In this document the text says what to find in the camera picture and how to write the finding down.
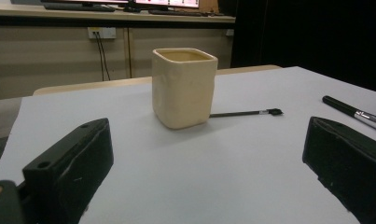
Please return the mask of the thin black small brush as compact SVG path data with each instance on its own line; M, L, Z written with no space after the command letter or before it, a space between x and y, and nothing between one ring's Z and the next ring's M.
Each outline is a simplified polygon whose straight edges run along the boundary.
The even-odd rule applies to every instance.
M228 113L216 113L211 114L209 118L225 118L225 117L238 117L238 116L251 116L251 115L272 115L272 116L281 116L283 111L278 108L265 109L265 110L256 110L256 111L241 111L241 112L228 112Z

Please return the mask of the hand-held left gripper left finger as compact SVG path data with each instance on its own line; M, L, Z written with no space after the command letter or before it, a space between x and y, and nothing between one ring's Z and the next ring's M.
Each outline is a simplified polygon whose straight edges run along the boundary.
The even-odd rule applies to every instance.
M23 169L40 224L78 224L114 163L108 119L84 123Z

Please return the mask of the large black makeup brush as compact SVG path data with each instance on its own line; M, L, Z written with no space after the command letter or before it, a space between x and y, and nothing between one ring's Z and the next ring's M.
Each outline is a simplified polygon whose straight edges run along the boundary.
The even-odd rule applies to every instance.
M355 108L351 105L348 105L342 101L339 101L331 96L325 95L322 98L322 101L338 111L342 112L345 115L348 115L352 118L358 119L363 123L368 124L370 127L376 129L376 116L372 115L366 111Z

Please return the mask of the black curtain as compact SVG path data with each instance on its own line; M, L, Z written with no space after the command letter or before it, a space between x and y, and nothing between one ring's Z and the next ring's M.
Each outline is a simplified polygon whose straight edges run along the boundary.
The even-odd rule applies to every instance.
M264 64L376 91L376 0L238 0L230 65Z

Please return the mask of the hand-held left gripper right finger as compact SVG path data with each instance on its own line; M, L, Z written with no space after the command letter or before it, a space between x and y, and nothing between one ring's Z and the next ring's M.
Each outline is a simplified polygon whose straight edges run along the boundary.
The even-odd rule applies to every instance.
M376 141L330 119L310 118L302 161L361 224L376 224Z

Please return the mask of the long beige desk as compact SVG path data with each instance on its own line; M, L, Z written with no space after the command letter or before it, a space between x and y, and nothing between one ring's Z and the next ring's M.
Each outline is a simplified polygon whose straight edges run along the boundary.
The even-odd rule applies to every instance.
M46 10L43 6L0 3L0 26L233 29L234 23L229 16Z

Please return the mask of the white table sheet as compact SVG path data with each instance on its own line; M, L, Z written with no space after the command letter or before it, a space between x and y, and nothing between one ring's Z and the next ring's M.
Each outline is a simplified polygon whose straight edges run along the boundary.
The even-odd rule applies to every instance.
M26 97L0 160L0 180L78 125L109 120L111 171L81 224L358 224L302 161L311 117L376 130L325 105L334 97L376 115L376 91L290 67L216 78L212 113L278 108L281 116L210 118L165 128L147 84Z

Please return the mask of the black keyboard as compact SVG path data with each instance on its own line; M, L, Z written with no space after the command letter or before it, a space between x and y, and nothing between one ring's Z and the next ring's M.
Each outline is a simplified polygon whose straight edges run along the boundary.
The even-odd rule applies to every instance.
M115 9L111 7L102 7L95 5L84 4L45 4L46 10L68 10L68 11L95 11L95 12L114 12Z
M150 9L148 13L152 15L167 15L167 16L191 16L191 17L202 16L200 12L171 11L171 10L159 10L159 9Z

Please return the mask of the white wall socket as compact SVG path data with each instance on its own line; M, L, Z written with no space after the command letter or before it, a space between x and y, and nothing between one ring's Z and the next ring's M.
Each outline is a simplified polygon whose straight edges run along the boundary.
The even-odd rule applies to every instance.
M101 38L101 39L116 39L117 32L114 27L89 27L88 28L89 39Z

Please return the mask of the cream square cup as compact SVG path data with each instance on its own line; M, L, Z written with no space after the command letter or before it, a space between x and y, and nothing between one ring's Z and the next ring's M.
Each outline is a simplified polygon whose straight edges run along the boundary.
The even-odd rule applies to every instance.
M217 57L192 48L154 49L152 107L170 129L205 123L210 116Z

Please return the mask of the computer monitor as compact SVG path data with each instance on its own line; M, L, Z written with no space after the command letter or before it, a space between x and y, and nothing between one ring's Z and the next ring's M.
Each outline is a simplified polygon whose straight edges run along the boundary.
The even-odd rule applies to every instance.
M162 7L187 7L198 8L200 0L133 0L136 4L162 6Z
M83 4L83 5L121 5L129 0L40 0L43 3Z

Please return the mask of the wooden table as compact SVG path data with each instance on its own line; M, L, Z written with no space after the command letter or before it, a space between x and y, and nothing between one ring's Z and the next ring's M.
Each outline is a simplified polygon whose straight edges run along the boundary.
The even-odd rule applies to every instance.
M274 70L274 69L281 69L281 68L282 68L281 66L274 65L274 64L246 66L246 67L219 69L216 71L216 75L217 76L231 75L231 74L237 74L237 73L266 71L266 70ZM40 88L34 91L33 95L44 95L44 94L67 92L67 91L83 91L83 90L109 88L109 87L131 86L131 85L147 84L151 82L152 82L152 77L138 77L138 78L92 82L92 83L71 84L71 85Z

